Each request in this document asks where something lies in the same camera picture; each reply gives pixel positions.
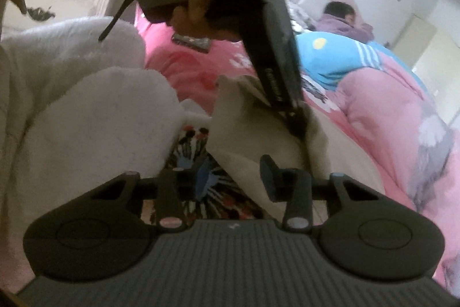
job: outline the child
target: child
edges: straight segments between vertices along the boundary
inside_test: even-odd
[[[330,2],[324,9],[324,14],[315,25],[317,32],[339,34],[362,43],[368,43],[374,39],[372,26],[362,24],[355,27],[356,12],[349,4],[342,2]]]

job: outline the white fleece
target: white fleece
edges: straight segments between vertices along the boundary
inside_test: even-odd
[[[145,44],[136,28],[119,20],[103,42],[111,17],[86,17],[7,36],[2,46],[34,94],[34,113],[82,78],[111,66],[143,68]]]
[[[6,194],[7,257],[14,263],[5,267],[8,288],[30,277],[20,242],[33,220],[125,171],[156,176],[184,121],[162,75],[126,68],[84,78],[41,112],[20,147]]]

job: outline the ribbed rubber mat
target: ribbed rubber mat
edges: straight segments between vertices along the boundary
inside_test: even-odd
[[[309,237],[273,221],[199,220],[161,236],[129,271],[87,284],[39,277],[20,297],[30,307],[457,307],[437,283],[365,282],[336,269]]]

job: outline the pink bedding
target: pink bedding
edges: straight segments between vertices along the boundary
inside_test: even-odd
[[[137,13],[146,68],[160,71],[178,92],[212,113],[221,74],[254,74],[240,43],[214,41],[209,54],[171,42],[166,25]],[[437,116],[430,98],[391,59],[386,72],[348,73],[335,92],[304,75],[305,101],[320,109],[376,162],[388,197],[433,220],[446,238],[435,278],[457,295],[460,275],[460,135]]]

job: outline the purple hoodie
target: purple hoodie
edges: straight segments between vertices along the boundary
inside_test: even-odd
[[[324,14],[315,24],[318,32],[339,34],[362,43],[373,41],[373,28],[369,24],[362,24],[360,28],[348,25],[344,19],[329,14]]]

